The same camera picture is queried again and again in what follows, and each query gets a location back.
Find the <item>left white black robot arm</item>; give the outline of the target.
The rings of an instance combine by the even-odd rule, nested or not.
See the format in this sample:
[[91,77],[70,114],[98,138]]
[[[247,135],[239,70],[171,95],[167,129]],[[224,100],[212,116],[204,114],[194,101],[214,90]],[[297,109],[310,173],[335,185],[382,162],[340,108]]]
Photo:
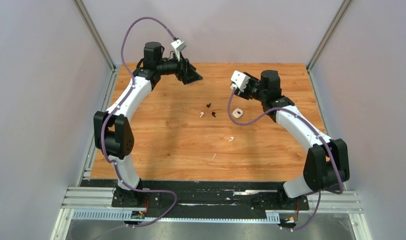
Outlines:
[[117,176],[115,197],[126,200],[133,207],[143,203],[144,192],[142,180],[132,161],[135,144],[130,126],[132,116],[162,76],[175,75],[184,85],[203,79],[190,61],[183,57],[181,50],[184,45],[179,40],[171,45],[174,48],[173,56],[164,57],[165,48],[161,43],[147,42],[143,48],[143,58],[120,97],[105,111],[97,111],[93,116],[94,145],[113,166]]

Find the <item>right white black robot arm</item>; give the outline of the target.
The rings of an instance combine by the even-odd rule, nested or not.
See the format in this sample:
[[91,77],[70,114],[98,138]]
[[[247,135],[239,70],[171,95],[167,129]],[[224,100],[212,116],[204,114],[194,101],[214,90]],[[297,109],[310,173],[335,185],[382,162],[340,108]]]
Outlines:
[[277,204],[289,209],[303,195],[319,191],[342,194],[344,182],[350,179],[346,142],[323,133],[303,116],[295,103],[282,94],[279,73],[264,70],[256,78],[236,70],[230,80],[232,96],[259,101],[262,115],[287,130],[306,151],[302,174],[283,184],[282,191],[276,195]]

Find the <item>white earbud charging case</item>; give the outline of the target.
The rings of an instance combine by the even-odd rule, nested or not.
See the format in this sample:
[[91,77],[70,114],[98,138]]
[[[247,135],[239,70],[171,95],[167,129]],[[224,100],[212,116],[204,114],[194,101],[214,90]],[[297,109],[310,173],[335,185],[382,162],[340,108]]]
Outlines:
[[240,108],[236,108],[235,110],[232,111],[232,116],[235,119],[240,119],[243,116],[244,112]]

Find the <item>left aluminium corner post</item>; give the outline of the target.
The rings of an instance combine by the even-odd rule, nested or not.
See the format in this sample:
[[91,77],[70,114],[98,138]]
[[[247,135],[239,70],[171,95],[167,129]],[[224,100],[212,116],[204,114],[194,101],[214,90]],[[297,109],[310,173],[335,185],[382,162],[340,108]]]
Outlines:
[[116,70],[116,64],[114,63],[108,49],[106,48],[103,39],[101,38],[99,31],[97,30],[91,15],[89,14],[87,7],[83,0],[73,0],[75,7],[77,8],[79,15],[81,16],[84,24],[86,25],[91,37],[93,38],[97,48],[103,56],[106,64],[109,66],[112,72]]

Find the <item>aluminium corner post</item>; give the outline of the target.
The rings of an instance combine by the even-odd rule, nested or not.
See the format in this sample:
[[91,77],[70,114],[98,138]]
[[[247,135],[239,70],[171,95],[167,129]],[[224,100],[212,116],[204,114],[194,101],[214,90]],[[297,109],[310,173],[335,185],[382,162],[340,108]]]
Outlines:
[[333,36],[336,28],[341,23],[343,17],[345,16],[348,8],[353,3],[353,0],[342,0],[341,4],[335,13],[334,17],[332,18],[329,26],[327,27],[321,41],[319,42],[318,46],[316,47],[312,57],[310,58],[308,64],[306,65],[306,70],[308,73],[312,71],[315,67],[317,61],[319,60],[324,48],[327,46],[330,38]]
[[109,66],[112,72],[116,70],[116,64],[114,63],[108,49],[106,48],[103,39],[101,38],[99,31],[97,30],[91,15],[89,14],[87,7],[83,0],[73,0],[75,7],[77,8],[79,15],[81,16],[84,24],[86,25],[91,37],[93,38],[97,48],[103,56],[106,64]]

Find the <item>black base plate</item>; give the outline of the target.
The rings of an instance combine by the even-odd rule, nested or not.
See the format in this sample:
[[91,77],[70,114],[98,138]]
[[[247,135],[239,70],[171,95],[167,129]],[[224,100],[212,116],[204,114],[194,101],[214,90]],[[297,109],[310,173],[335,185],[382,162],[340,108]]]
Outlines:
[[131,219],[138,217],[190,220],[261,220],[266,209],[273,204],[278,209],[291,210],[307,200],[302,195],[287,198],[283,193],[283,182],[273,181],[181,181],[143,180],[143,200],[133,206],[127,200],[116,198],[117,180],[91,179],[81,183],[83,187],[113,188],[111,206],[145,207],[145,210],[131,210]]

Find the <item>right aluminium corner post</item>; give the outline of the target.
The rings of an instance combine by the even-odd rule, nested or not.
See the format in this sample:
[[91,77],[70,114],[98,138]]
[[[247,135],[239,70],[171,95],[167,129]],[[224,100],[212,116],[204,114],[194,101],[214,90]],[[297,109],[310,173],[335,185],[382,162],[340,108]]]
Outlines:
[[335,13],[334,17],[332,18],[329,26],[327,27],[321,41],[319,42],[318,46],[316,47],[312,57],[310,58],[308,64],[306,65],[306,70],[308,73],[312,71],[315,67],[317,61],[319,60],[324,48],[327,46],[330,38],[333,36],[336,28],[341,23],[343,17],[345,16],[348,8],[353,3],[353,0],[342,0],[341,4]]

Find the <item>aluminium frame rail front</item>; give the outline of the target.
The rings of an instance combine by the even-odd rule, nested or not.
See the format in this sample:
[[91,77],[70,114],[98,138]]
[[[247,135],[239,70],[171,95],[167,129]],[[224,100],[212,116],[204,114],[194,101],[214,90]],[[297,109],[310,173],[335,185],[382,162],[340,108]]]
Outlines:
[[[68,187],[64,199],[62,201],[62,209],[106,209],[112,210],[113,199],[112,187]],[[318,194],[307,196],[307,200],[299,203],[300,213],[313,213],[318,202]],[[273,203],[269,203],[267,212],[277,213],[295,213],[296,207],[291,210],[279,209],[274,207]],[[143,207],[122,207],[120,209],[143,211]],[[364,210],[361,206],[359,197],[355,191],[345,191],[340,195],[323,191],[317,209],[320,214],[363,214]]]

